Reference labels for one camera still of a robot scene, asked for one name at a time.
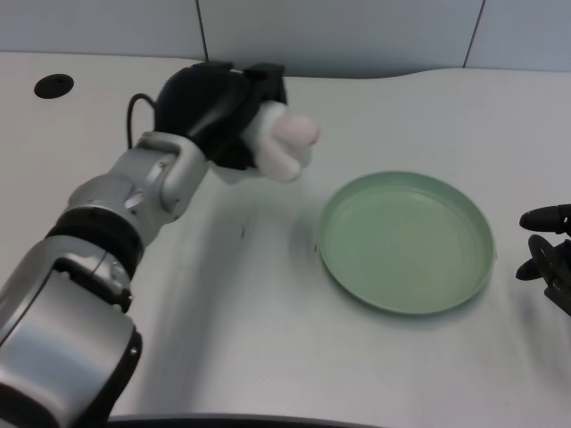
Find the green bowl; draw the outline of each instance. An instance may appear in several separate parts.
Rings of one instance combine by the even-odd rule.
[[[430,314],[470,299],[496,258],[484,214],[451,185],[409,172],[351,181],[327,203],[319,252],[333,277],[366,303]]]

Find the white table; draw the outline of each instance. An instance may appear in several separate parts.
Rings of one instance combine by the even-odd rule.
[[[55,222],[71,191],[125,148],[125,109],[191,62],[0,53],[0,279]],[[32,92],[45,75],[63,98]],[[209,173],[163,228],[133,283],[145,339],[113,414],[269,414],[386,427],[571,423],[571,317],[521,283],[519,216],[567,203],[571,74],[438,70],[402,78],[289,78],[292,106],[323,127],[292,185]],[[137,107],[136,134],[151,126]],[[467,305],[435,317],[370,309],[315,250],[327,197],[360,175],[439,177],[489,218],[498,260]],[[552,236],[558,243],[561,237]]]

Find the black cable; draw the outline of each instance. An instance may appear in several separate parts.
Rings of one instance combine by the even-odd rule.
[[[131,118],[133,116],[133,107],[135,107],[135,103],[138,100],[147,101],[149,103],[149,105],[151,107],[153,107],[153,109],[154,109],[153,98],[151,98],[149,95],[147,95],[147,94],[134,94],[133,96],[131,96],[131,99],[128,101],[128,107],[127,107],[127,150],[130,150],[133,148],[133,133],[131,130]]]

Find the white plush toy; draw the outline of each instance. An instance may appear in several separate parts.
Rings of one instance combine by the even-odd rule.
[[[261,105],[242,138],[264,177],[288,183],[309,164],[319,127],[308,116],[292,114],[285,104],[270,101]]]

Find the plate rim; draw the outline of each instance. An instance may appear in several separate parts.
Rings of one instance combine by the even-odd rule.
[[[476,285],[476,287],[474,288],[474,291],[472,291],[467,297],[465,297],[462,300],[459,300],[457,302],[455,302],[452,305],[446,306],[444,308],[441,309],[431,309],[428,311],[423,311],[423,312],[419,312],[419,311],[412,311],[412,310],[406,310],[406,309],[398,309],[398,308],[392,308],[390,306],[386,306],[386,305],[379,305],[377,303],[375,303],[374,301],[370,301],[362,296],[359,296],[356,292],[352,291],[349,287],[347,287],[346,285],[344,285],[341,280],[335,275],[335,273],[333,272],[332,268],[330,267],[330,263],[327,263],[326,257],[323,253],[323,236],[324,236],[324,220],[325,220],[325,216],[328,212],[328,208],[330,207],[331,203],[333,202],[333,200],[335,199],[335,197],[342,192],[344,189],[346,189],[347,187],[349,187],[350,185],[354,185],[356,182],[361,181],[362,179],[368,178],[368,177],[373,177],[373,176],[384,176],[384,175],[394,175],[394,174],[402,174],[402,175],[409,175],[409,176],[416,176],[416,177],[423,177],[423,178],[429,178],[431,180],[437,181],[441,184],[444,184],[446,186],[448,186],[449,188],[451,188],[452,190],[454,190],[455,192],[458,192],[460,195],[462,195],[464,198],[466,198],[470,203],[472,203],[472,205],[474,205],[474,207],[476,208],[476,211],[480,214],[480,216],[482,217],[482,219],[484,220],[485,226],[488,230],[488,233],[491,237],[492,240],[492,257],[489,260],[488,263],[488,268],[486,271],[485,276],[482,278],[482,280],[480,281],[479,284]],[[435,313],[439,313],[439,312],[444,312],[445,310],[449,310],[452,308],[456,308],[459,305],[461,305],[462,303],[465,303],[466,301],[472,299],[474,296],[476,296],[479,292],[481,292],[486,285],[488,285],[491,281],[492,278],[492,272],[493,272],[493,267],[495,265],[495,260],[498,258],[498,254],[497,254],[497,250],[496,250],[496,242],[495,242],[495,238],[493,236],[493,231],[492,231],[492,226],[490,225],[490,221],[488,220],[488,217],[485,216],[484,212],[480,209],[480,207],[474,202],[474,200],[470,197],[468,197],[464,192],[462,192],[461,190],[459,190],[456,186],[451,185],[450,183],[441,180],[440,178],[436,178],[433,176],[430,176],[428,174],[421,174],[418,172],[412,172],[412,171],[406,171],[406,170],[398,170],[398,169],[391,169],[391,170],[386,170],[386,171],[379,171],[379,172],[372,172],[372,173],[368,173],[359,177],[354,178],[353,180],[345,183],[344,185],[342,185],[341,187],[339,187],[335,192],[333,192],[333,194],[329,197],[329,199],[327,199],[326,204],[324,205],[321,214],[319,215],[319,225],[318,225],[318,250],[319,250],[319,256],[321,257],[321,260],[323,261],[323,264],[325,265],[327,271],[331,274],[331,276],[335,279],[335,281],[341,285],[348,293],[350,293],[351,295],[353,295],[354,297],[356,297],[357,299],[364,301],[365,303],[367,303],[368,305],[371,305],[375,308],[379,308],[379,309],[383,309],[389,312],[393,312],[393,313],[397,313],[397,314],[403,314],[403,315],[430,315],[430,314],[435,314]]]

